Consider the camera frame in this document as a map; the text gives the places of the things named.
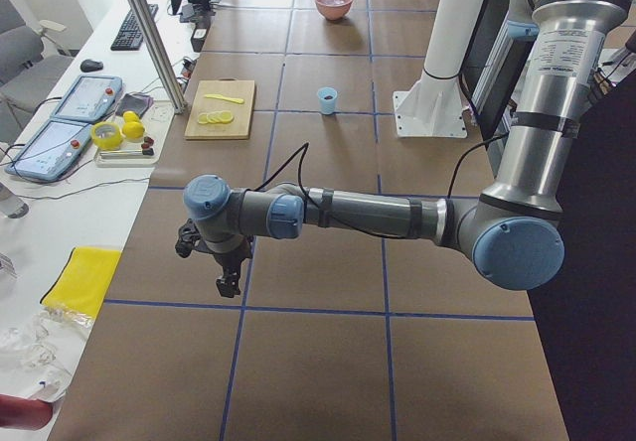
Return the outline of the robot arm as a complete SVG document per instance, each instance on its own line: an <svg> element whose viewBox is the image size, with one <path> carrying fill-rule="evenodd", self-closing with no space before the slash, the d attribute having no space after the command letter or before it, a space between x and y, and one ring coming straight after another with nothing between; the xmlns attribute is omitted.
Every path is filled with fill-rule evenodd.
<svg viewBox="0 0 636 441"><path fill-rule="evenodd" d="M185 188L189 217L176 252L210 254L224 297L240 293L240 268L258 236L295 238L305 224L396 239L429 239L463 253L508 290L550 281L564 259L556 192L606 35L632 0L510 0L512 35L534 40L516 117L494 183L476 203L393 198L301 184L233 189L202 175Z"/></svg>

